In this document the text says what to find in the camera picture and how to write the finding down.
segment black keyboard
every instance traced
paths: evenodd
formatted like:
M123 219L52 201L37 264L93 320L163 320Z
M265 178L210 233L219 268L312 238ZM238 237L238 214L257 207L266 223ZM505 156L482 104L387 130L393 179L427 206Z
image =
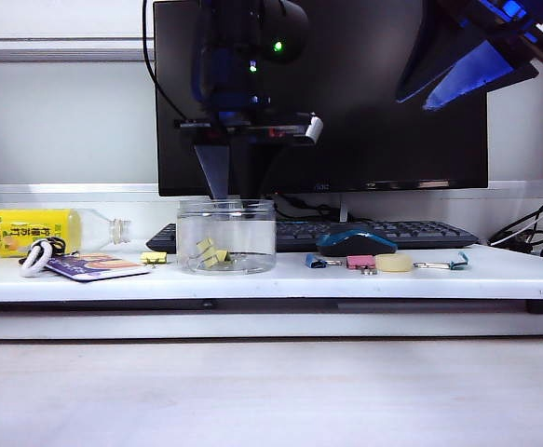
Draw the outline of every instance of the black keyboard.
M478 238L460 228L435 221L364 223L328 223L314 221L277 221L278 252L317 251L317 238L321 235L350 229L371 231L386 237L399 249L458 249L478 242ZM147 247L153 251L176 252L176 224L166 225L153 236Z

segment yellow label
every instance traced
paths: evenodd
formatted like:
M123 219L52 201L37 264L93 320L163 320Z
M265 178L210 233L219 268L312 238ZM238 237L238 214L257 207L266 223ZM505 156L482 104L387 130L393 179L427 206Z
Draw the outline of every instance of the yellow label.
M44 237L61 237L66 252L78 251L81 220L75 210L0 210L0 256L24 256Z

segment monitor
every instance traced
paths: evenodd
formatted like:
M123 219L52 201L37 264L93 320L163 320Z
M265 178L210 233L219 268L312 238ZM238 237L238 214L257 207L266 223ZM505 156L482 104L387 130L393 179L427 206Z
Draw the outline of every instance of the monitor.
M265 89L278 109L316 113L324 130L316 146L278 151L262 194L487 186L485 93L436 112L422 108L431 88L395 101L422 0L294 1L309 17L308 42L291 64L265 63ZM154 13L157 80L187 116L203 117L190 87L197 2L155 2ZM156 115L159 194L206 195L197 156L158 93Z

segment blue computer mouse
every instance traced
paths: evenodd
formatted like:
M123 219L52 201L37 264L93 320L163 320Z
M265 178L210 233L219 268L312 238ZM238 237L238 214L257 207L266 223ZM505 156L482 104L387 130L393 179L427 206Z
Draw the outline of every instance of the blue computer mouse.
M323 235L317 240L317 250L323 256L395 253L397 249L395 242L359 229Z

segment white desk surface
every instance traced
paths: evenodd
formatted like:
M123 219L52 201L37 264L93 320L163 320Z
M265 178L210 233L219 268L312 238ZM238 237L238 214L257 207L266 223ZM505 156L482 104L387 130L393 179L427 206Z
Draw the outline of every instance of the white desk surface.
M139 259L142 245L116 251ZM459 250L401 251L415 262L449 262ZM495 298L543 299L543 259L479 245L464 249L465 270L415 269L409 273L363 276L344 267L311 269L303 253L280 253L277 266L244 276L202 276L182 272L174 257L148 275L89 284L46 272L21 278L15 259L0 259L0 303L180 298Z
M543 447L543 338L0 345L0 447Z

